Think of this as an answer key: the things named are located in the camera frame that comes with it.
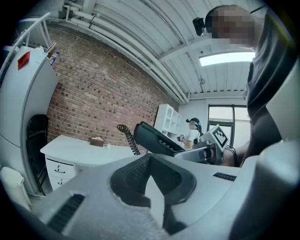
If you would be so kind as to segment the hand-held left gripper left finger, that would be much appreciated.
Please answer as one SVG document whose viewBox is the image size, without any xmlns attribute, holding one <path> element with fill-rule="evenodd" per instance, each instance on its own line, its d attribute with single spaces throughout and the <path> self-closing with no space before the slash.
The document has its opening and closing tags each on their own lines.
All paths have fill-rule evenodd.
<svg viewBox="0 0 300 240">
<path fill-rule="evenodd" d="M 119 168 L 137 160 L 128 157 L 91 167 L 51 192 L 33 208 L 39 219 L 38 230 L 45 240 L 162 240 L 164 230 L 147 207 L 125 204 L 117 197 L 110 177 Z M 67 200 L 75 194 L 84 196 L 62 232 L 49 226 Z"/>
</svg>

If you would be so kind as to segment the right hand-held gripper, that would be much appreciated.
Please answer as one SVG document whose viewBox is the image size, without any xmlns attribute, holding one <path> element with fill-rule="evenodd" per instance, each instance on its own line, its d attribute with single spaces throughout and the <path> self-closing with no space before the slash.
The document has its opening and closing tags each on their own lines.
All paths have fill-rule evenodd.
<svg viewBox="0 0 300 240">
<path fill-rule="evenodd" d="M 223 152 L 228 142 L 228 137 L 217 124 L 202 136 L 194 139 L 192 150 L 174 153 L 173 156 L 191 162 L 220 165 L 223 162 Z"/>
</svg>

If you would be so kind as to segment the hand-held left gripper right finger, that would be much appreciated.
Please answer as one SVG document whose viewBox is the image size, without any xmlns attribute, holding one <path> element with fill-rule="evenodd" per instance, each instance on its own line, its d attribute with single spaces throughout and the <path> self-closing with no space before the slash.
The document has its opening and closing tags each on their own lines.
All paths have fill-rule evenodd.
<svg viewBox="0 0 300 240">
<path fill-rule="evenodd" d="M 231 240 L 237 213 L 224 196 L 238 169 L 151 155 L 151 176 L 164 196 L 163 224 L 151 239 Z"/>
</svg>

